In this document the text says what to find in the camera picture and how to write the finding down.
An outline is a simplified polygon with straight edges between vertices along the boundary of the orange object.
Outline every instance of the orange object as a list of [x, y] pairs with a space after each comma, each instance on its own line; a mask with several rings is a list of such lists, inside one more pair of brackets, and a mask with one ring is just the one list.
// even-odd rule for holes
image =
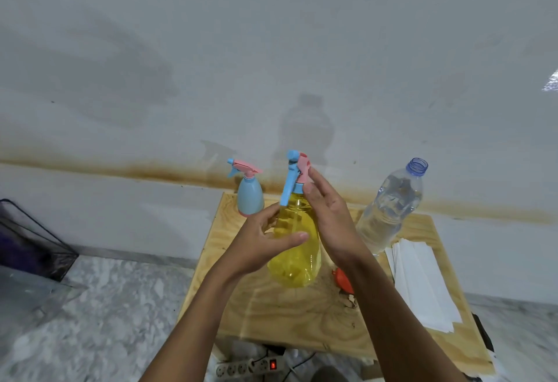
[[344, 271], [337, 268], [335, 270], [332, 270], [331, 274], [335, 278], [335, 283], [339, 288], [343, 289], [346, 293], [354, 295], [353, 287], [351, 286], [349, 278], [347, 278], [347, 275], [345, 275]]

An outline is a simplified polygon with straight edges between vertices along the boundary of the yellow spray bottle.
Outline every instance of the yellow spray bottle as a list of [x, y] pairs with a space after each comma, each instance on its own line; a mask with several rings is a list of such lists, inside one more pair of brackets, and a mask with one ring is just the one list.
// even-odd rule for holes
[[274, 257], [267, 264], [269, 273], [287, 288], [300, 288], [316, 279], [321, 266], [320, 239], [314, 210], [303, 195], [303, 184], [308, 180], [310, 160], [304, 153], [290, 150], [289, 174], [281, 196], [281, 210], [273, 231], [274, 238], [293, 232], [307, 232], [304, 244]]

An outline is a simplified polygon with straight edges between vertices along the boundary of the hand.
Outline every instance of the hand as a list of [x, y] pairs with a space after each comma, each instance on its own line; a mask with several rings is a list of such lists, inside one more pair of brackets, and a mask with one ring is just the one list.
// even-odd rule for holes
[[333, 262], [345, 270], [370, 251], [357, 233], [341, 195], [313, 167], [308, 175], [314, 183], [304, 184], [303, 192], [316, 213], [320, 239]]
[[244, 276], [262, 268], [280, 252], [308, 239], [306, 232], [295, 232], [283, 238], [273, 238], [271, 232], [264, 234], [275, 224], [278, 214], [279, 203], [275, 203], [249, 216], [219, 259], [221, 265], [236, 276]]

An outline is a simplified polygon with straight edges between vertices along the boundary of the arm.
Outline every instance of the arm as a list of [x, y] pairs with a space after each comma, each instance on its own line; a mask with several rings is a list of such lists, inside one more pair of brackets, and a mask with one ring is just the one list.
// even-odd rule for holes
[[304, 194], [318, 217], [320, 239], [355, 291], [386, 382], [465, 382], [396, 291], [358, 235], [345, 201], [311, 168]]
[[246, 219], [227, 251], [204, 278], [190, 306], [147, 367], [140, 382], [203, 381], [223, 310], [238, 281], [280, 252], [308, 239], [297, 232], [281, 239], [264, 234], [274, 223], [279, 204]]

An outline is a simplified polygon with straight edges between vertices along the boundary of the left hand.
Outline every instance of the left hand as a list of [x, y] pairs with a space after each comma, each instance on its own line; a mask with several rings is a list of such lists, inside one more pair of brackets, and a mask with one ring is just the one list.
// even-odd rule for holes
[[264, 234], [275, 223], [279, 208], [279, 203], [275, 203], [249, 216], [219, 259], [221, 266], [234, 275], [244, 276], [262, 268], [280, 252], [304, 243], [309, 237], [306, 232], [295, 232], [283, 238]]

